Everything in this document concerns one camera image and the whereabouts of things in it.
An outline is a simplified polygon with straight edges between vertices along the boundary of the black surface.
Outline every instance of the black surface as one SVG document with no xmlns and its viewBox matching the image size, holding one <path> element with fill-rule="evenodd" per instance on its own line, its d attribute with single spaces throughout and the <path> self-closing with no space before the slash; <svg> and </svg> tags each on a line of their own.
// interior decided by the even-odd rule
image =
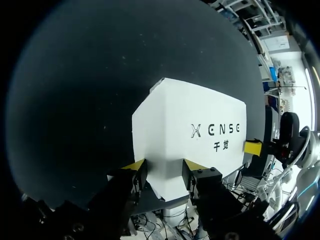
<svg viewBox="0 0 320 240">
<path fill-rule="evenodd" d="M 51 207 L 84 207 L 108 170 L 134 161 L 131 115 L 162 77 L 244 101 L 247 138 L 263 139 L 256 62 L 246 39 L 200 1 L 66 1 L 34 31 L 13 73 L 12 174 Z"/>
</svg>

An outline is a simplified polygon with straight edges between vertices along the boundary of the floor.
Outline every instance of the floor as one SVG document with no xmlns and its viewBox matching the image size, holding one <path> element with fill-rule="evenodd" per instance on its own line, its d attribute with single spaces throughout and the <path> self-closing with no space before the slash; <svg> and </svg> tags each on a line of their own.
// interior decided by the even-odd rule
<svg viewBox="0 0 320 240">
<path fill-rule="evenodd" d="M 192 229 L 193 234 L 196 234 L 196 230 L 198 228 L 198 215 L 195 211 L 194 208 L 190 208 L 188 210 L 188 218 L 189 218 L 189 224 L 190 227 Z M 159 229 L 159 231 L 157 231 L 158 233 L 160 233 L 160 235 L 163 237 L 163 240 L 165 240 L 166 238 L 168 240 L 175 240 L 176 237 L 174 236 L 174 234 L 170 231 L 169 227 L 167 226 L 167 224 L 165 224 L 166 228 L 164 228 L 161 220 L 159 218 L 157 218 L 157 222 L 155 222 L 157 224 L 157 228 Z M 189 232 L 189 229 L 187 227 L 187 222 L 184 221 L 184 224 L 180 224 L 182 227 L 180 228 L 183 231 Z M 143 231 L 143 230 L 138 230 L 137 231 L 137 235 L 132 235 L 132 236 L 122 236 L 121 239 L 122 240 L 148 240 L 150 237 L 153 240 L 160 240 L 157 236 L 155 236 L 155 232 L 150 236 L 151 232 L 150 231 Z"/>
</svg>

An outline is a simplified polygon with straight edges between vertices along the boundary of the blue object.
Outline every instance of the blue object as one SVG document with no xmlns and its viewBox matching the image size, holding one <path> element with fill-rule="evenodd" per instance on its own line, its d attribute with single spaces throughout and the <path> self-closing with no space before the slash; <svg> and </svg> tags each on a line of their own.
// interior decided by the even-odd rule
<svg viewBox="0 0 320 240">
<path fill-rule="evenodd" d="M 277 74 L 276 74 L 276 69 L 273 66 L 270 66 L 269 70 L 270 70 L 270 73 L 271 73 L 272 80 L 276 83 L 278 81 Z"/>
</svg>

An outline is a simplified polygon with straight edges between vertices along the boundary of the wire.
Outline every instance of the wire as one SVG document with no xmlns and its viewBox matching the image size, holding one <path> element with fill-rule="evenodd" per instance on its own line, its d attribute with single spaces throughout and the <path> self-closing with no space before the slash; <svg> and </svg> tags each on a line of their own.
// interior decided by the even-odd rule
<svg viewBox="0 0 320 240">
<path fill-rule="evenodd" d="M 168 235 L 167 235 L 167 229 L 166 229 L 166 226 L 165 226 L 165 223 L 162 219 L 160 219 L 162 224 L 163 224 L 163 227 L 164 227 L 164 231 L 165 231 L 165 240 L 168 240 Z"/>
<path fill-rule="evenodd" d="M 145 239 L 146 240 L 149 240 L 150 236 L 154 233 L 154 231 L 156 230 L 157 226 L 152 222 L 152 221 L 149 221 L 150 223 L 152 223 L 154 225 L 154 229 L 152 230 L 152 232 L 150 233 L 149 236 L 147 236 L 147 234 L 144 232 L 144 236 L 145 236 Z"/>
<path fill-rule="evenodd" d="M 152 232 L 150 233 L 149 236 L 146 235 L 146 231 L 143 231 L 143 232 L 144 232 L 143 234 L 144 234 L 144 236 L 145 236 L 145 239 L 146 239 L 146 240 L 149 240 L 150 236 L 154 233 L 154 231 L 155 231 L 156 228 L 157 228 L 157 225 L 159 225 L 159 224 L 158 224 L 158 223 L 154 223 L 154 222 L 152 222 L 152 221 L 149 221 L 148 218 L 147 218 L 147 216 L 146 216 L 145 214 L 143 214 L 143 215 L 144 215 L 145 219 L 144 219 L 143 217 L 139 216 L 139 215 L 137 215 L 137 216 L 138 216 L 139 218 L 145 220 L 145 226 L 147 225 L 147 222 L 149 222 L 149 223 L 151 223 L 151 224 L 154 225 L 154 229 L 152 230 Z"/>
<path fill-rule="evenodd" d="M 187 209 L 185 209 L 185 216 L 186 216 L 186 221 L 188 222 L 188 226 L 189 226 L 189 229 L 190 229 L 190 233 L 191 233 L 192 239 L 194 239 L 195 236 L 194 236 L 194 233 L 192 232 L 192 229 L 191 229 L 191 226 L 190 226 Z"/>
</svg>

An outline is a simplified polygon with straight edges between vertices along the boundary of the wall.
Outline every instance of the wall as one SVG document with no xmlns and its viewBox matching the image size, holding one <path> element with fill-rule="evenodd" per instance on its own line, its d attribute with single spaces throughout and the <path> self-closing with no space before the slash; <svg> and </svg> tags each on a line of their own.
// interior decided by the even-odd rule
<svg viewBox="0 0 320 240">
<path fill-rule="evenodd" d="M 279 53 L 300 52 L 301 51 L 295 38 L 292 35 L 289 35 L 289 33 L 287 31 L 273 32 L 271 36 L 262 37 L 261 40 L 271 39 L 271 38 L 280 37 L 280 36 L 287 36 L 290 48 L 276 50 L 276 51 L 270 51 L 269 54 L 279 54 Z"/>
<path fill-rule="evenodd" d="M 306 76 L 306 68 L 301 60 L 301 52 L 283 52 L 270 54 L 274 59 L 281 61 L 281 66 L 290 66 L 293 70 L 293 76 L 296 82 L 296 86 L 306 87 L 306 90 L 302 87 L 297 87 L 295 90 L 295 96 L 285 97 L 290 104 L 290 111 L 298 115 L 300 120 L 300 130 L 304 126 L 312 125 L 312 104 L 311 95 Z"/>
</svg>

